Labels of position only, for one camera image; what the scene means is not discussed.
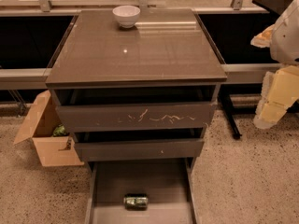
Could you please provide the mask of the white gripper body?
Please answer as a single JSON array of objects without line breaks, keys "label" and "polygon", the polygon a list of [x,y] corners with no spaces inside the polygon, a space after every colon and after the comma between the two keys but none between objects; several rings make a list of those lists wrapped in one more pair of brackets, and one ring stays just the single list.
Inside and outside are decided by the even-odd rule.
[{"label": "white gripper body", "polygon": [[276,73],[267,72],[263,79],[262,116],[283,116],[299,99],[299,67],[285,66]]}]

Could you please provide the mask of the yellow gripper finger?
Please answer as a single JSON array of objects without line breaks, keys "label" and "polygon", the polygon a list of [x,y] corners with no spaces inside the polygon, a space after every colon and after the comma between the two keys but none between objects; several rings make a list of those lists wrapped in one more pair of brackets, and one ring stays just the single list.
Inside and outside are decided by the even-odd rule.
[{"label": "yellow gripper finger", "polygon": [[259,129],[270,129],[284,116],[284,109],[275,105],[265,105],[254,119],[254,125]]},{"label": "yellow gripper finger", "polygon": [[269,48],[272,42],[273,29],[274,25],[270,25],[261,33],[254,36],[251,39],[250,44],[257,48]]}]

